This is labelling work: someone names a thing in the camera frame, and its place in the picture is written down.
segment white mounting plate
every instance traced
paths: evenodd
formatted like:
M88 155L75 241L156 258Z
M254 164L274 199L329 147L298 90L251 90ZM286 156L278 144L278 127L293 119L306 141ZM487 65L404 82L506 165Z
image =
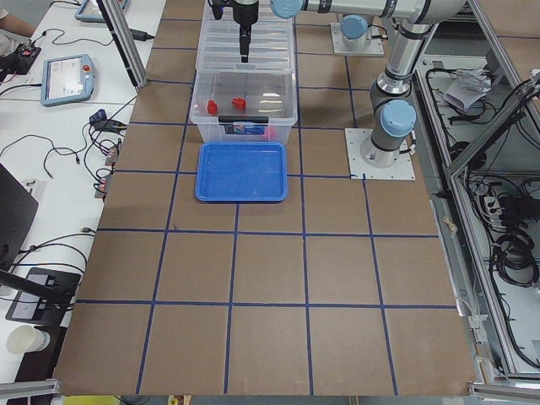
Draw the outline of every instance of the white mounting plate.
M368 40L359 43L354 48L349 48L343 42L342 33L339 28L340 23L331 23L330 31L332 32L332 44L334 46L335 55L352 55L359 57L383 57L385 56L385 50L382 47L382 41L379 39ZM379 35L379 29L371 27L372 35Z
M367 137L371 136L372 132L372 129L366 128L345 129L348 167L351 172L351 179L362 180L365 177L368 180L416 180L410 154L400 154L396 163L387 169L373 167L362 159L360 156L360 146ZM403 141L401 149L408 149L406 141Z

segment blue object in container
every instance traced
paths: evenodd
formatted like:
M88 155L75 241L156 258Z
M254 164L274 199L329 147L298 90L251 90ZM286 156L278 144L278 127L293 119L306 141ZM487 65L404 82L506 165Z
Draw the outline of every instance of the blue object in container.
M199 153L195 195L207 202L279 202L288 195L285 147L210 142Z

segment red object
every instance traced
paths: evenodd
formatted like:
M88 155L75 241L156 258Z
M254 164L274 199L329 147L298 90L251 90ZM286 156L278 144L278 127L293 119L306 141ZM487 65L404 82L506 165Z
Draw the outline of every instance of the red object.
M208 104L206 105L206 111L208 111L208 114L215 116L218 114L218 105L214 100L210 100Z
M238 110L245 110L246 109L246 100L242 99L241 97L237 97L232 100L233 106L237 108Z

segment black connector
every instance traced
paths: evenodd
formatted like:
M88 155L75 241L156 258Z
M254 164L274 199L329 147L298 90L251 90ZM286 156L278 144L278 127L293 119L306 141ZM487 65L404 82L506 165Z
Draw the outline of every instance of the black connector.
M145 42L146 40L152 40L155 38L155 36L150 35L148 32L141 31L141 30L134 30L132 28L129 29L132 33L132 37L135 41L142 41Z

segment white cup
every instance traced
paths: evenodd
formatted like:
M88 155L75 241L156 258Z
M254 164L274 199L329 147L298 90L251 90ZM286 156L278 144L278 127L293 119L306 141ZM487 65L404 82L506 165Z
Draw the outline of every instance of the white cup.
M47 332L23 325L9 334L6 347L13 354L40 352L50 341L51 336Z

